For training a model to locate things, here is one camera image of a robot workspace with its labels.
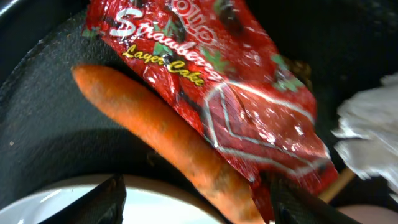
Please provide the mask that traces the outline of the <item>grey plate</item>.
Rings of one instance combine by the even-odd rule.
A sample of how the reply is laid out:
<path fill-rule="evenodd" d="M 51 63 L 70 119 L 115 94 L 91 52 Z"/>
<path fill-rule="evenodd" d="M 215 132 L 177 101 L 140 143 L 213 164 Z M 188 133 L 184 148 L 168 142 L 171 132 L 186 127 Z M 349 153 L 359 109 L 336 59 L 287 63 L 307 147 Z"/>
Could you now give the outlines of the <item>grey plate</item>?
<path fill-rule="evenodd" d="M 63 180 L 1 209 L 1 223 L 39 223 L 66 208 L 111 176 Z M 165 182 L 124 176 L 123 223 L 226 223 L 210 205 Z"/>

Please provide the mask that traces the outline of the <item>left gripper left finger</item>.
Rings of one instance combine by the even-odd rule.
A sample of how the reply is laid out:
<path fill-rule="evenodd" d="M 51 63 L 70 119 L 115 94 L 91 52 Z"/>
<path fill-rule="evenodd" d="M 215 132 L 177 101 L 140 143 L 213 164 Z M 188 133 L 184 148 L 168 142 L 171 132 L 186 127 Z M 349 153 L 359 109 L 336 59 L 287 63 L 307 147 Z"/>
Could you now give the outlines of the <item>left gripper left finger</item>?
<path fill-rule="evenodd" d="M 122 224 L 124 177 L 115 174 L 40 224 Z"/>

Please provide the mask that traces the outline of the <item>orange carrot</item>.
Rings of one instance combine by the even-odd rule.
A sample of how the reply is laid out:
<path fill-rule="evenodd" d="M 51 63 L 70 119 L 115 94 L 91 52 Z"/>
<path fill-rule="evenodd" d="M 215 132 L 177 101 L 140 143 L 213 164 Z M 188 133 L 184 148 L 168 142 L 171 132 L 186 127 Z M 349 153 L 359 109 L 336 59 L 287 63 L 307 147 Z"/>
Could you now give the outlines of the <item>orange carrot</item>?
<path fill-rule="evenodd" d="M 167 103 L 103 65 L 75 65 L 85 98 L 176 167 L 229 221 L 263 223 L 246 179 Z"/>

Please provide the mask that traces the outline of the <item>red snack wrapper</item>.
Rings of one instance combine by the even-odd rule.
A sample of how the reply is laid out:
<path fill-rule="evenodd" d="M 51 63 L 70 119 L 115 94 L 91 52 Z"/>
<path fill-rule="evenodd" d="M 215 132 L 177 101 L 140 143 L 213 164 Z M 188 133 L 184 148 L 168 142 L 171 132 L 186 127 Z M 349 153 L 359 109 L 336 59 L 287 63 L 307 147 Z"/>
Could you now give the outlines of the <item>red snack wrapper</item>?
<path fill-rule="evenodd" d="M 247 180 L 263 223 L 263 173 L 313 194 L 337 178 L 312 93 L 244 1 L 92 1 L 86 26 Z"/>

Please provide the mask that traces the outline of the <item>white tissue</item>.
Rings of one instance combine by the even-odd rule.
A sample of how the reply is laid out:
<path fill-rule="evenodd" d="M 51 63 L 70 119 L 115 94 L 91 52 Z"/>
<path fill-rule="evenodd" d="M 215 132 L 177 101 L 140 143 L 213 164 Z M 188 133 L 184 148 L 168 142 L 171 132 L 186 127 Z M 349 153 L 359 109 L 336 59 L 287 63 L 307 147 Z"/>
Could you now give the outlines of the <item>white tissue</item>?
<path fill-rule="evenodd" d="M 381 86 L 356 93 L 337 109 L 341 140 L 335 150 L 359 178 L 383 177 L 397 200 L 397 74 Z"/>

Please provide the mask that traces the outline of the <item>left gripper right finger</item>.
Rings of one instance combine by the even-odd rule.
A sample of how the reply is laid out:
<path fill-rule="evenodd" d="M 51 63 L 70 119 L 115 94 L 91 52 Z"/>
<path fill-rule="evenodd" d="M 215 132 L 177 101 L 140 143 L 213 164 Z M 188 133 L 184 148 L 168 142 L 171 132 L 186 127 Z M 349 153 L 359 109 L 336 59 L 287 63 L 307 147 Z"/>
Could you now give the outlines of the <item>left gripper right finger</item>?
<path fill-rule="evenodd" d="M 276 224 L 359 224 L 280 175 L 269 176 L 269 189 Z"/>

